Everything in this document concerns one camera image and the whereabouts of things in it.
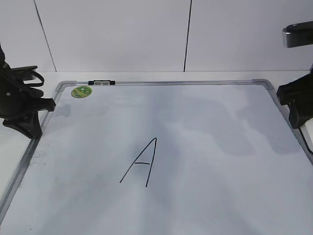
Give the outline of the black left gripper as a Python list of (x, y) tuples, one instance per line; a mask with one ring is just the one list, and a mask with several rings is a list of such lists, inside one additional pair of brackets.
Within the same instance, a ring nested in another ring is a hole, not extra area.
[(0, 68), (0, 117), (3, 125), (25, 135), (38, 139), (42, 135), (38, 111), (54, 111), (52, 98), (44, 98), (39, 87), (45, 79), (36, 72), (37, 66)]

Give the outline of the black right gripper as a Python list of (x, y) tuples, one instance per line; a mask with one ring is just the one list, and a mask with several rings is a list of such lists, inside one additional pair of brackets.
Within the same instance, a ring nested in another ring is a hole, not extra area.
[(309, 73), (277, 90), (281, 105), (289, 104), (289, 121), (293, 129), (303, 126), (313, 118), (313, 74)]

